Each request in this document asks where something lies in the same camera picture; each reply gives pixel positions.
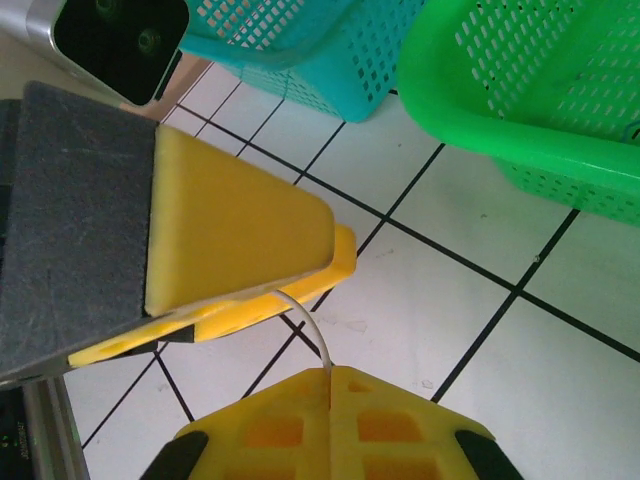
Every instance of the yellow foam block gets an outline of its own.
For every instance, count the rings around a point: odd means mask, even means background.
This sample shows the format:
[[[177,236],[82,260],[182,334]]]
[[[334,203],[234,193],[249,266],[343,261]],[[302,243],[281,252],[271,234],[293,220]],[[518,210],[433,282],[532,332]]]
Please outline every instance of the yellow foam block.
[[[333,213],[321,199],[165,125],[151,200],[144,305],[157,318],[70,355],[72,367],[211,318],[335,257]]]
[[[190,480],[477,480],[456,441],[482,425],[349,367],[310,369],[183,428]]]
[[[335,251],[331,264],[324,270],[283,287],[282,291],[300,303],[307,302],[351,276],[356,268],[356,258],[355,235],[351,229],[337,225]],[[219,308],[216,305],[205,307],[195,312],[198,320],[194,325],[194,341],[204,342],[228,335],[278,315],[289,308],[288,304],[271,294],[236,302],[227,308]]]

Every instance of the white tile floor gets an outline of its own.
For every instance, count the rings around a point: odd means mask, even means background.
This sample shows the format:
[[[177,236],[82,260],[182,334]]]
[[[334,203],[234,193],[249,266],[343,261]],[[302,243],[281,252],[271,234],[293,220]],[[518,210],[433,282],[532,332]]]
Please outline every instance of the white tile floor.
[[[314,306],[337,363],[483,422],[528,480],[638,478],[640,229],[516,190],[396,95],[344,125],[214,65],[167,123],[352,226],[358,270]],[[286,320],[68,374],[92,479],[138,478],[192,416],[318,366]]]

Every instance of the white cable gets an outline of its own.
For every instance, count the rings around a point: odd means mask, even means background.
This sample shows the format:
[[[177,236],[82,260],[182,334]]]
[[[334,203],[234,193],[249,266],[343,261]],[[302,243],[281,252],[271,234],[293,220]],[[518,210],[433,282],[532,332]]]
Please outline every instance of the white cable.
[[[304,320],[307,323],[307,325],[309,325],[309,327],[316,334],[316,337],[317,337],[317,340],[318,340],[318,349],[320,350],[320,359],[322,360],[322,366],[325,368],[327,373],[329,375],[331,375],[331,366],[332,365],[331,365],[331,357],[329,356],[329,349],[327,348],[327,344],[325,343],[324,338],[322,337],[322,332],[320,331],[320,328],[318,328],[318,324],[315,322],[315,320],[313,319],[311,314],[309,312],[307,312],[307,309],[304,308],[300,304],[300,302],[298,302],[292,296],[287,295],[283,291],[276,290],[276,291],[271,292],[271,293],[273,295],[275,295],[276,297],[278,297],[280,300],[282,300],[282,301],[286,302],[287,304],[289,304],[291,306],[291,308],[293,308],[294,310],[298,311],[304,317]]]

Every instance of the plastic basket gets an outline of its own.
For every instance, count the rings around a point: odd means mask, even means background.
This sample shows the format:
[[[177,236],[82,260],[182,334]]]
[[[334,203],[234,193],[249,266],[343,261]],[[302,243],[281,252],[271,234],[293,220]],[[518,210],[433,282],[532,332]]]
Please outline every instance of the plastic basket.
[[[523,190],[640,225],[640,0],[430,0],[398,87]]]
[[[181,48],[250,85],[347,121],[395,86],[400,46],[425,0],[188,0]]]

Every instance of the teal plastic basket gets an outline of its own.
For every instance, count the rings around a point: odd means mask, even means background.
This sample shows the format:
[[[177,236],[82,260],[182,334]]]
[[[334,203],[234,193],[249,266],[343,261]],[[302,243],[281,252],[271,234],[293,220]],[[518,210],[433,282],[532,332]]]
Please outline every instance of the teal plastic basket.
[[[182,50],[246,83],[350,122],[395,86],[402,42],[426,0],[188,0]]]

